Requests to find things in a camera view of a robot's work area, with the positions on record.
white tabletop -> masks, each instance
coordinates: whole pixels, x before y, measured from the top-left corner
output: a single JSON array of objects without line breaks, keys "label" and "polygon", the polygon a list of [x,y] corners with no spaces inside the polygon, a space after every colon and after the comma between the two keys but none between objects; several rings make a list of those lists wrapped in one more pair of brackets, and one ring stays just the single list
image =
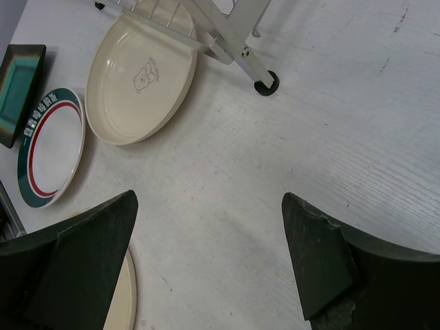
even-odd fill
[{"label": "white tabletop", "polygon": [[[309,329],[284,193],[440,253],[439,12],[436,0],[274,0],[250,40],[280,76],[274,96],[258,96],[237,65],[200,56],[159,133],[120,148],[87,132],[78,174],[53,206],[24,204],[18,145],[0,148],[0,180],[28,232],[136,192],[136,329]],[[84,90],[114,19],[90,0],[28,1],[13,42],[48,46],[41,94]]]}]

green square dish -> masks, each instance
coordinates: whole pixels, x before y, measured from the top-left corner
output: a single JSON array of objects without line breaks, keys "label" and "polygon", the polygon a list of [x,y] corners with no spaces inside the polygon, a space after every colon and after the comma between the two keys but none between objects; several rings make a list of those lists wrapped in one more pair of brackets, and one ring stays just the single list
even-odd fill
[{"label": "green square dish", "polygon": [[44,45],[9,45],[0,67],[0,143],[12,148],[29,116],[46,54]]}]

white plate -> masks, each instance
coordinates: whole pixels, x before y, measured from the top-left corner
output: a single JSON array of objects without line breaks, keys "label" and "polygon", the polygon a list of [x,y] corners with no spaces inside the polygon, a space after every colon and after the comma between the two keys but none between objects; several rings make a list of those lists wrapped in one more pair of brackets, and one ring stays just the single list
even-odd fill
[{"label": "white plate", "polygon": [[127,250],[103,330],[133,330],[137,302],[135,266]]},{"label": "white plate", "polygon": [[71,89],[51,91],[33,110],[17,171],[21,195],[29,206],[49,206],[65,192],[83,154],[85,125],[82,101]]},{"label": "white plate", "polygon": [[[149,16],[155,1],[136,12]],[[153,19],[167,24],[177,0],[161,0]],[[193,19],[181,5],[170,28],[189,34]],[[193,80],[197,52],[121,14],[95,55],[87,82],[86,114],[93,132],[116,145],[138,142],[174,115]]]}]

plate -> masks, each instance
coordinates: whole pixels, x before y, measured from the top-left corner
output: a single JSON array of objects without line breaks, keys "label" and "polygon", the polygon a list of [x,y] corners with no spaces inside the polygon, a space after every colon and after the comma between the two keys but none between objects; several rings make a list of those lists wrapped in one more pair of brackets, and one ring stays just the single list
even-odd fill
[{"label": "plate", "polygon": [[19,151],[21,196],[33,208],[54,203],[67,189],[83,153],[85,115],[71,89],[48,93],[30,115]]},{"label": "plate", "polygon": [[135,266],[127,250],[103,330],[133,330],[137,302]]},{"label": "plate", "polygon": [[46,46],[9,45],[0,67],[0,143],[14,146],[39,85]]},{"label": "plate", "polygon": [[[148,17],[155,0],[135,12]],[[161,0],[152,19],[167,25],[177,0]],[[186,35],[193,19],[181,5],[170,28]],[[110,144],[143,140],[161,129],[184,100],[197,52],[124,14],[102,41],[89,73],[85,97],[92,131]]]}]

white metal rack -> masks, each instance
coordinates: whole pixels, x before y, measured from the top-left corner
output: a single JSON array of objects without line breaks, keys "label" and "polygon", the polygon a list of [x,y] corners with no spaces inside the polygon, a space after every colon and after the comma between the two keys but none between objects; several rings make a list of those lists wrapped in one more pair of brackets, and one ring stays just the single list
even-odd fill
[{"label": "white metal rack", "polygon": [[[278,89],[278,76],[266,70],[245,42],[251,33],[256,38],[260,37],[257,27],[271,0],[232,0],[233,8],[229,14],[222,13],[213,0],[178,0],[167,24],[155,21],[154,13],[161,0],[152,0],[154,6],[147,15],[136,11],[140,1],[142,0],[129,3],[127,0],[100,0],[95,2],[95,6],[99,10],[106,5],[114,7],[121,13],[224,64],[229,65],[235,61],[254,81],[255,89],[262,96],[272,95]],[[194,25],[187,33],[170,27],[181,6],[184,6],[194,19]],[[212,42],[198,41],[193,34],[196,27],[207,32]]]}]

